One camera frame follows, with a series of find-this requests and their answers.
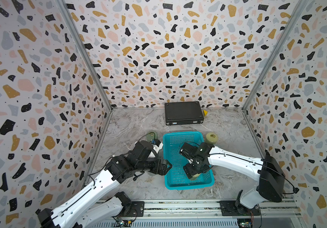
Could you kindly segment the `yellow tea canister front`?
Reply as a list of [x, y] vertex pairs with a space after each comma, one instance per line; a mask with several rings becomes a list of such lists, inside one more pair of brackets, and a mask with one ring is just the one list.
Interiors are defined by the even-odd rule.
[[195, 175], [193, 175], [193, 176], [190, 178], [190, 180], [191, 180], [191, 181], [194, 181], [194, 180], [196, 180], [200, 175], [201, 175], [201, 173], [195, 174]]

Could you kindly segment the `teal plastic perforated basket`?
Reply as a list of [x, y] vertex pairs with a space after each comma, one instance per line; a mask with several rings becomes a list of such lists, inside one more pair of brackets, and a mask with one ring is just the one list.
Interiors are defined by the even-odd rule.
[[163, 158], [172, 164], [164, 177], [166, 188], [179, 191], [211, 187], [215, 181], [212, 171], [201, 174], [193, 181], [187, 177], [183, 166], [188, 160], [180, 155], [180, 149], [186, 142], [194, 146], [204, 142], [204, 138], [200, 132], [175, 132], [162, 137]]

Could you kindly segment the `yellow-green tea canister back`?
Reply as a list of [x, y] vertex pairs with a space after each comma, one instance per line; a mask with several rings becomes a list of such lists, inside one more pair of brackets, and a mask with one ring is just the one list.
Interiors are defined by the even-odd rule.
[[217, 134], [213, 132], [209, 132], [205, 135], [205, 143], [216, 144], [218, 139]]

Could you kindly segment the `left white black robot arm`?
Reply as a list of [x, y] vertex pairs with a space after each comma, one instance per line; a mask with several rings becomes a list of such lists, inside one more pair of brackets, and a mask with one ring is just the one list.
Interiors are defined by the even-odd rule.
[[133, 202], [118, 192], [103, 204], [95, 205], [103, 196], [127, 179], [137, 179], [137, 172], [165, 176], [172, 164], [158, 156], [163, 144], [158, 139], [138, 141], [133, 150], [112, 157], [93, 180], [55, 209], [38, 214], [42, 228], [88, 228], [109, 217], [138, 217], [143, 203]]

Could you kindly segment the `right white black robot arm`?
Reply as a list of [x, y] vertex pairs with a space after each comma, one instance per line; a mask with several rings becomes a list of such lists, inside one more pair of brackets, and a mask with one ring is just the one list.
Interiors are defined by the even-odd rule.
[[246, 175], [255, 182], [249, 189], [239, 191], [231, 211], [246, 213], [264, 201], [279, 203], [286, 195], [285, 174], [269, 154], [265, 158], [248, 157], [205, 142], [199, 146], [185, 142], [179, 153], [188, 160], [183, 170], [190, 180], [219, 166]]

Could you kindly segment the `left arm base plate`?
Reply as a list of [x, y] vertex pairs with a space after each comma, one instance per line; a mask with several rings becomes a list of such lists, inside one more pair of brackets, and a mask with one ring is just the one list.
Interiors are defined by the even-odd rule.
[[118, 217], [143, 217], [144, 214], [144, 201], [132, 201], [129, 205], [124, 206]]

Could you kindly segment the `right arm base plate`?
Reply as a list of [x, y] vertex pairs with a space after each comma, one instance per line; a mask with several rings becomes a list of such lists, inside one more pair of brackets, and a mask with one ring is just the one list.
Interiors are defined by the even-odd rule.
[[258, 206], [252, 209], [248, 209], [237, 203], [235, 200], [222, 200], [219, 202], [219, 207], [222, 216], [260, 216], [260, 210]]

